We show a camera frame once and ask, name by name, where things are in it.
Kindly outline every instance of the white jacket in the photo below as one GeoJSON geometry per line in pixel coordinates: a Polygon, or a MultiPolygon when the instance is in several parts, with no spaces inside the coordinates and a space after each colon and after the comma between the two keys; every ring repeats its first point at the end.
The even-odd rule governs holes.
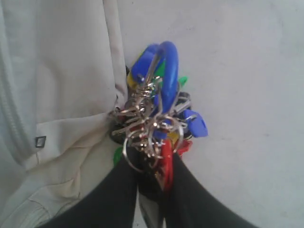
{"type": "Polygon", "coordinates": [[[0,0],[0,227],[34,227],[102,180],[126,97],[115,0],[0,0]]]}

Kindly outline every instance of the white surface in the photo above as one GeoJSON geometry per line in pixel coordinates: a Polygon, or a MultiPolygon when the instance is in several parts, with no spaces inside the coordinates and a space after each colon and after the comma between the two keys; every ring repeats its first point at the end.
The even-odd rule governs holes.
{"type": "Polygon", "coordinates": [[[304,227],[304,1],[118,5],[128,66],[150,43],[178,47],[210,134],[183,156],[195,177],[261,228],[304,227]]]}

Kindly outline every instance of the white floor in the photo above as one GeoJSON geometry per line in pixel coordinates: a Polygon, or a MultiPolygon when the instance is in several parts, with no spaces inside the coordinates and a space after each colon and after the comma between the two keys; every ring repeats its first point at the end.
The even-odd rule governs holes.
{"type": "Polygon", "coordinates": [[[178,47],[210,134],[183,156],[195,177],[261,228],[304,227],[304,1],[118,4],[128,66],[150,43],[178,47]]]}

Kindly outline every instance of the bunch of keys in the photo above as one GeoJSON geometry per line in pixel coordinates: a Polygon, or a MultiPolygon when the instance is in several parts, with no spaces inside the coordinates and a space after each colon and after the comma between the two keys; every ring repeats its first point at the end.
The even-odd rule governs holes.
{"type": "Polygon", "coordinates": [[[139,173],[139,201],[147,226],[161,228],[162,199],[170,193],[173,181],[173,154],[188,151],[189,139],[205,137],[208,131],[200,114],[191,109],[190,95],[181,92],[173,43],[149,46],[131,72],[138,83],[132,84],[125,109],[110,113],[115,121],[110,138],[123,145],[122,155],[139,173]],[[163,77],[156,75],[160,66],[163,77]],[[140,167],[129,160],[130,147],[138,151],[140,167]]]}

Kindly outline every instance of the blue key tag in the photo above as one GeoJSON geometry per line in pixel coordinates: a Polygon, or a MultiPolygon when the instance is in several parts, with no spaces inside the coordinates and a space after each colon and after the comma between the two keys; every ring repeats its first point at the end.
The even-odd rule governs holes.
{"type": "Polygon", "coordinates": [[[200,114],[190,109],[183,111],[183,114],[188,129],[195,138],[208,136],[206,124],[200,114]]]}

